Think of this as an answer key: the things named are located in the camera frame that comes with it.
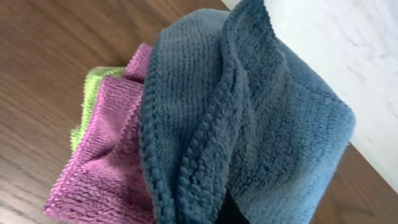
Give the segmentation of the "blue microfiber cloth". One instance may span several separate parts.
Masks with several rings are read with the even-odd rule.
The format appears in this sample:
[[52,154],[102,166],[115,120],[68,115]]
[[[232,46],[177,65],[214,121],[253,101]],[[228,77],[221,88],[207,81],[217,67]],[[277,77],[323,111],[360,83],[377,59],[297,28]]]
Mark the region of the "blue microfiber cloth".
[[214,223],[228,191],[249,223],[309,223],[355,124],[274,33],[262,1],[199,9],[152,50],[140,143],[158,223]]

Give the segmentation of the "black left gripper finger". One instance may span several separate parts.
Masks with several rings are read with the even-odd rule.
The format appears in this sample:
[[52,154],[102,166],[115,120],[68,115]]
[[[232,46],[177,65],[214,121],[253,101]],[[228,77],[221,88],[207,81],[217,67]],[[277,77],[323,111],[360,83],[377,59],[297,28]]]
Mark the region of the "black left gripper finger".
[[249,224],[232,195],[227,191],[216,219],[216,224]]

